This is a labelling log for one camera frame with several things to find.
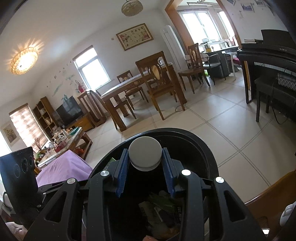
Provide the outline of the white standing air conditioner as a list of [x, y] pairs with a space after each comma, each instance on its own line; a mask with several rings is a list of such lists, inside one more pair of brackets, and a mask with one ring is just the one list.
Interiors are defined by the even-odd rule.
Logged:
[[182, 71], [188, 69], [187, 62], [185, 60], [185, 53], [172, 27], [170, 25], [166, 25], [161, 30], [161, 33], [166, 46], [171, 53], [176, 70]]

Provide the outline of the wooden tv cabinet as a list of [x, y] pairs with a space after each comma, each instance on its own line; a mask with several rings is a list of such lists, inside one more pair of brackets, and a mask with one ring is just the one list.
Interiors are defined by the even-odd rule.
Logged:
[[70, 129], [70, 128], [76, 128], [76, 127], [81, 127], [84, 132], [88, 132], [89, 130], [95, 128], [95, 125], [91, 121], [90, 117], [88, 114], [85, 114], [84, 116], [79, 117], [77, 120], [72, 122], [71, 124], [67, 125], [65, 129]]

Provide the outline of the wooden coffee table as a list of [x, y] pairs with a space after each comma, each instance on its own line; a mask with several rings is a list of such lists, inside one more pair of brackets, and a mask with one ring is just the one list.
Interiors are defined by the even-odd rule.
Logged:
[[88, 134], [81, 128], [76, 128], [76, 132], [73, 135], [69, 135], [68, 138], [62, 144], [62, 148], [58, 148], [58, 152], [53, 151], [51, 153], [47, 153], [46, 156], [38, 164], [39, 168], [44, 168], [48, 166], [52, 161], [56, 158], [71, 150], [83, 160], [86, 160], [86, 157], [89, 153], [89, 150], [93, 144], [93, 141], [88, 136]]

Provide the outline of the purple table cloth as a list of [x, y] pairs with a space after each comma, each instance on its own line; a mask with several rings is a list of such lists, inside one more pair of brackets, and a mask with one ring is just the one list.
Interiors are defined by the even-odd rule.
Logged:
[[77, 181], [88, 179], [92, 168], [77, 154], [68, 150], [49, 165], [44, 167], [37, 175], [37, 185], [57, 183], [75, 178]]

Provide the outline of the wooden chair behind table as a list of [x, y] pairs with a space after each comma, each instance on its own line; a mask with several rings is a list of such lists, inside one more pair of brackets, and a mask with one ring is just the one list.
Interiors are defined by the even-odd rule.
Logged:
[[[117, 79], [118, 79], [119, 83], [123, 83], [123, 82], [129, 80], [130, 78], [133, 78], [133, 75], [132, 75], [130, 70], [128, 70], [125, 73], [122, 73], [121, 75], [117, 76]], [[134, 110], [134, 107], [133, 107], [132, 101], [130, 100], [130, 96], [134, 96], [137, 92], [140, 93], [143, 100], [146, 100], [147, 102], [149, 102], [146, 95], [145, 95], [145, 93], [144, 93], [143, 88], [138, 83], [134, 83], [132, 87], [129, 87], [124, 92], [125, 92], [125, 98], [126, 98], [126, 100], [128, 101], [128, 103], [130, 104], [130, 106], [132, 107], [133, 110]]]

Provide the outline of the round ceiling lamp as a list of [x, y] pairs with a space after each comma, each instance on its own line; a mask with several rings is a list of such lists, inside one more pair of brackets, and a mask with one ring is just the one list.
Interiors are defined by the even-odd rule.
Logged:
[[39, 51], [35, 47], [28, 47], [16, 54], [10, 64], [10, 71], [14, 75], [27, 73], [37, 62]]

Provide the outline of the wooden dining chair front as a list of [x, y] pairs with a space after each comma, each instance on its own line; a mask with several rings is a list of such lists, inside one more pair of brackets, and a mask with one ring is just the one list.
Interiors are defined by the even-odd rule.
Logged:
[[162, 120], [165, 118], [158, 105], [158, 97], [169, 93], [174, 97], [176, 102], [180, 103], [182, 110], [185, 110], [187, 100], [174, 67], [167, 62], [163, 51], [138, 60], [135, 64], [147, 86], [147, 92], [152, 99], [153, 105]]

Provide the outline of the framed floral picture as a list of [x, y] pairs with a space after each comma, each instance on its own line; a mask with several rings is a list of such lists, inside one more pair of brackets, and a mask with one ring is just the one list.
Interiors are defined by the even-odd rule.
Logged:
[[117, 33], [116, 36], [124, 51], [154, 39], [145, 23]]

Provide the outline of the wooden bookshelf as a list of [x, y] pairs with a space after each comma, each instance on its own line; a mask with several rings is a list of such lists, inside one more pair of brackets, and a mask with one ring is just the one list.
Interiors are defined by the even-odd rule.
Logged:
[[57, 130], [59, 126], [54, 118], [55, 111], [46, 96], [39, 100], [33, 108], [33, 113], [39, 126], [51, 140], [54, 136], [54, 131]]

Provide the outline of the small framed flower picture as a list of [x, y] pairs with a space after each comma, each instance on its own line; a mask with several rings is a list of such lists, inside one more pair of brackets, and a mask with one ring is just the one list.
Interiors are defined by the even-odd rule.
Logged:
[[20, 139], [18, 133], [11, 122], [7, 122], [1, 127], [1, 131], [7, 144], [12, 147]]

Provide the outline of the black upright piano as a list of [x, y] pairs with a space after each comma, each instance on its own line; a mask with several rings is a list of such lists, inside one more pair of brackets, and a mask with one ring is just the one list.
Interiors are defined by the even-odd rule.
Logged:
[[242, 63], [246, 102], [256, 99], [254, 81], [259, 77], [276, 78], [278, 83], [295, 90], [295, 42], [289, 32], [263, 29], [262, 40], [246, 40], [237, 56]]

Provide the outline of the black piano bench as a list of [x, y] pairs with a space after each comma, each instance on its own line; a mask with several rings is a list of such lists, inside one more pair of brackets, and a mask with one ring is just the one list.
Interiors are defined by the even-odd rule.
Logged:
[[260, 99], [261, 95], [265, 96], [266, 108], [265, 112], [269, 113], [269, 108], [272, 107], [276, 122], [282, 125], [276, 117], [274, 108], [283, 110], [287, 118], [295, 122], [295, 90], [291, 90], [278, 83], [276, 78], [259, 77], [254, 81], [256, 85], [256, 122], [260, 118]]

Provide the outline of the black trash bin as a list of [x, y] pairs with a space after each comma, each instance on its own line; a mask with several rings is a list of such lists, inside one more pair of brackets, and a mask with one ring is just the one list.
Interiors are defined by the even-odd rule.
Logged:
[[[167, 148], [173, 160], [202, 179], [202, 186], [204, 180], [218, 175], [214, 155], [201, 138], [180, 128], [159, 128], [139, 133], [117, 145], [99, 161], [89, 179], [103, 170], [110, 170], [110, 163], [119, 161], [123, 150], [128, 150], [136, 138], [144, 136], [156, 139], [162, 150]], [[157, 168], [144, 172], [132, 165], [128, 155], [124, 191], [108, 201], [112, 240], [141, 240], [147, 235], [157, 240], [179, 240], [182, 202], [168, 192], [162, 161]], [[205, 223], [208, 214], [204, 194], [203, 211]]]

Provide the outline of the black television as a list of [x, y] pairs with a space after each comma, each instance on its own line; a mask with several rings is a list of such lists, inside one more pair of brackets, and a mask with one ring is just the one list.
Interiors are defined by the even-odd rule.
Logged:
[[83, 115], [84, 113], [79, 104], [74, 97], [71, 96], [53, 112], [53, 119], [57, 121], [58, 126], [64, 128]]

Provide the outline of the grey round lid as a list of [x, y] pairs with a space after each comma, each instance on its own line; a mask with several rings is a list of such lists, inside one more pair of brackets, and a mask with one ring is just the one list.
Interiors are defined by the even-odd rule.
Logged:
[[157, 168], [161, 162], [161, 144], [152, 137], [136, 138], [128, 148], [132, 165], [140, 171], [148, 172]]

